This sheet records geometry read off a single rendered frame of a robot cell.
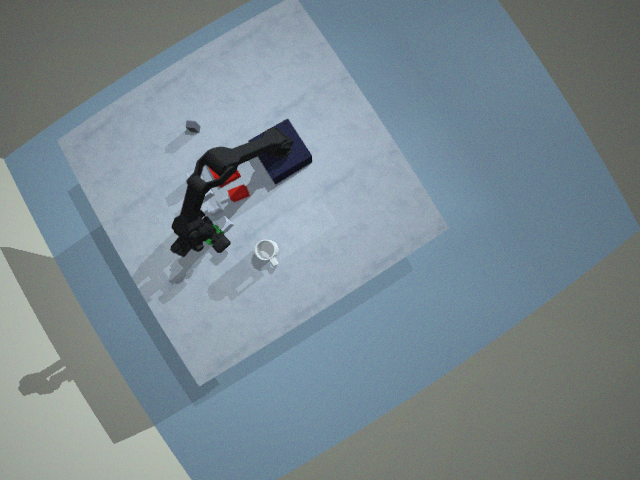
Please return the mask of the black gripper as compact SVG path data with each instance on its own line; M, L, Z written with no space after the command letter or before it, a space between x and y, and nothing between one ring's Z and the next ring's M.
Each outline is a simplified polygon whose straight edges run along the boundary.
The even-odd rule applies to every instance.
M212 220L206 216L206 214L204 212L202 212L200 210L199 217L203 217L202 218L205 221L205 224L208 227L208 233L206 234L206 236L202 237L202 238L198 238L199 240L203 240L204 238L206 238L206 240L208 240L209 238L212 240L211 243L213 244L213 249L217 252L217 253L222 253L230 244L231 242L229 241L229 239L222 233L216 233L216 229L213 227L213 222Z

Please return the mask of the green gauge with white pin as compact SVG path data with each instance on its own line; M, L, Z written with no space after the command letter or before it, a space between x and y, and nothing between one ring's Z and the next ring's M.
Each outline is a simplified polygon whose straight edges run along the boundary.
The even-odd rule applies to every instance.
M216 231L216 233L220 233L220 232L222 232L222 233L224 234L224 232L223 232L223 231L222 231L222 230L221 230L217 225L213 225L213 227L217 230L217 231ZM212 240L213 240L213 239L212 239ZM213 245L213 244L211 243L211 241L212 241L212 240L209 238L209 239L208 239L207 241L205 241L205 242L206 242L208 245Z

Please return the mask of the white mug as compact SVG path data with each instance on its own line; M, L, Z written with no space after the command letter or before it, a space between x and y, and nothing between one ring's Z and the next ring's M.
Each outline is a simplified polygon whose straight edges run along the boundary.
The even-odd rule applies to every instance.
M269 260L273 266L278 264L275 256L278 254L278 245L272 240L261 240L255 246L255 254L261 260Z

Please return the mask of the red block with white cylindrical pin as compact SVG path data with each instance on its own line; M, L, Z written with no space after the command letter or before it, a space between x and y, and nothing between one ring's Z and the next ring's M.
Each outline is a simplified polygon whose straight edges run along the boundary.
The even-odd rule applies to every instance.
M243 198L246 198L246 197L249 197L249 196L250 196L250 193L249 193L249 191L248 191L248 188L247 188L245 185L241 185L241 186L239 186L239 187L236 187L236 188L230 189L230 190L228 190L227 192L228 192L229 196L227 196L227 197L225 197L225 198L222 198L222 199L221 199L221 200L222 200L222 202L223 202L223 201L228 200L229 198L230 198L232 201L234 201L234 202L235 202L235 201L238 201L238 200L241 200L241 199L243 199Z

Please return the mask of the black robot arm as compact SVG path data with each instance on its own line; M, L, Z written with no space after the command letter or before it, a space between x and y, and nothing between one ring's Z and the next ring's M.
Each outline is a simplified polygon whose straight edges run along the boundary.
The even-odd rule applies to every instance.
M237 170L239 164L251 160L264 153L277 156L278 159L290 154L293 140L286 136L279 128L264 131L263 137L240 145L236 148L215 147L209 149L196 162L194 173L187 179L187 189L179 217L172 223L172 229L178 239L171 246L170 251L185 257L191 249L200 252L206 238L208 227L198 216L205 194L214 187L223 185ZM280 160L279 159L279 160ZM202 178L203 168L207 165L220 177L205 182Z

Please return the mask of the red tray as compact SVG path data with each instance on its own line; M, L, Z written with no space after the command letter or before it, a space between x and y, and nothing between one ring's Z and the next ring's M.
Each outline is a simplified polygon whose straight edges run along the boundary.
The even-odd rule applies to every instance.
M211 173L212 173L212 175L214 176L214 178L215 178L215 179L218 179L218 178L220 177L220 176L219 176L219 175L217 175L217 174L216 174L212 169L210 169L210 171L211 171ZM227 180L223 185L221 185L221 186L219 186L219 187L223 187L223 186L225 186L225 185L227 185L227 184L229 184L229 183L233 182L234 180L236 180L236 179L238 179L238 178L240 178L240 177L241 177L241 176L240 176L240 174L239 174L238 170L236 170L236 172L235 172L235 173L234 173L234 174L233 174L233 175L232 175L232 176L231 176L231 177L230 177L230 178L229 178L229 179L228 179L228 180Z

